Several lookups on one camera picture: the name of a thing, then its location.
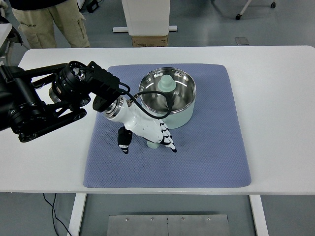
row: khaki pants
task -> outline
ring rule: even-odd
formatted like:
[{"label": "khaki pants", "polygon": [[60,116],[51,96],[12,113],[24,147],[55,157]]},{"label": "khaki pants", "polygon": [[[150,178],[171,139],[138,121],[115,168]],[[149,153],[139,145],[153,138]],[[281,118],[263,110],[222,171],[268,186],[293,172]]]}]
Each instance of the khaki pants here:
[{"label": "khaki pants", "polygon": [[90,46],[83,24],[85,18],[79,12],[76,0],[67,0],[56,6],[40,10],[21,11],[12,9],[20,22],[20,29],[31,48],[56,48],[54,22],[65,36],[71,48]]}]

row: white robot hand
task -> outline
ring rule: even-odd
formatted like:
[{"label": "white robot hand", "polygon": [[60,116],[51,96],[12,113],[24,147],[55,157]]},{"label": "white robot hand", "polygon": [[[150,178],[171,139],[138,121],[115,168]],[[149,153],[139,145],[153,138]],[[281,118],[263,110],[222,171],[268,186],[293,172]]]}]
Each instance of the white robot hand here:
[{"label": "white robot hand", "polygon": [[161,119],[154,119],[145,114],[134,103],[128,103],[126,98],[120,96],[104,112],[105,117],[114,122],[122,122],[124,128],[120,128],[118,144],[124,153],[128,153],[132,134],[130,131],[152,143],[158,143],[176,152],[172,136],[167,125]]}]

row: metal plate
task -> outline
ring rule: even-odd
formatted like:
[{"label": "metal plate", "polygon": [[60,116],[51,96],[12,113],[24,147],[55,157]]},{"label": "metal plate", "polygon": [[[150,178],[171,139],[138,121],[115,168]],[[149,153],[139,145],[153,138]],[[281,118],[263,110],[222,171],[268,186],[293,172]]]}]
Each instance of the metal plate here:
[{"label": "metal plate", "polygon": [[107,236],[230,236],[227,215],[109,216]]},{"label": "metal plate", "polygon": [[235,38],[237,45],[249,45],[249,41],[246,37]]},{"label": "metal plate", "polygon": [[107,236],[167,236],[167,215],[109,216]]},{"label": "metal plate", "polygon": [[227,215],[170,215],[169,236],[229,236]]}]

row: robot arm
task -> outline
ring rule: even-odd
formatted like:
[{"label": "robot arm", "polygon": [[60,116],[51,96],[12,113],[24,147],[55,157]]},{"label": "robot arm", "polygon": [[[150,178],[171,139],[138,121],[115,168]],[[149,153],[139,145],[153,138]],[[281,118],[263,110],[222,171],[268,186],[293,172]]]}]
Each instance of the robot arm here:
[{"label": "robot arm", "polygon": [[[48,76],[32,82],[33,77],[43,75]],[[35,91],[47,84],[51,84],[49,95],[53,104],[41,101]],[[128,94],[129,88],[125,91],[120,85],[128,88],[119,78],[93,61],[88,66],[71,61],[27,71],[14,66],[1,66],[0,131],[11,127],[21,142],[31,141],[83,118],[87,112],[81,107],[90,102],[89,94],[92,92],[96,94],[94,110],[105,112],[105,116],[112,121],[124,123],[125,129],[120,133],[121,137],[123,133],[125,137],[118,138],[119,142],[123,140],[121,148],[130,144],[132,132],[176,151],[163,121],[144,113],[135,104],[129,105],[123,97]],[[124,106],[118,110],[116,105],[120,101]]]}]

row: table leg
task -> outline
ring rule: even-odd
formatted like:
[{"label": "table leg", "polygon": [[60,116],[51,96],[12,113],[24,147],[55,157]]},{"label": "table leg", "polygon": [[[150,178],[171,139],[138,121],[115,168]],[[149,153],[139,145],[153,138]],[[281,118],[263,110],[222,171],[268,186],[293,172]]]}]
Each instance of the table leg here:
[{"label": "table leg", "polygon": [[85,205],[85,199],[87,197],[86,193],[77,193],[75,195],[75,200],[73,204],[70,224],[69,224],[69,232],[72,236],[79,236],[80,234],[80,227],[81,227],[81,221],[83,217],[83,211],[84,211],[84,205]]},{"label": "table leg", "polygon": [[256,235],[269,236],[260,195],[250,195],[250,201],[252,206],[252,216],[254,218],[256,228]]}]

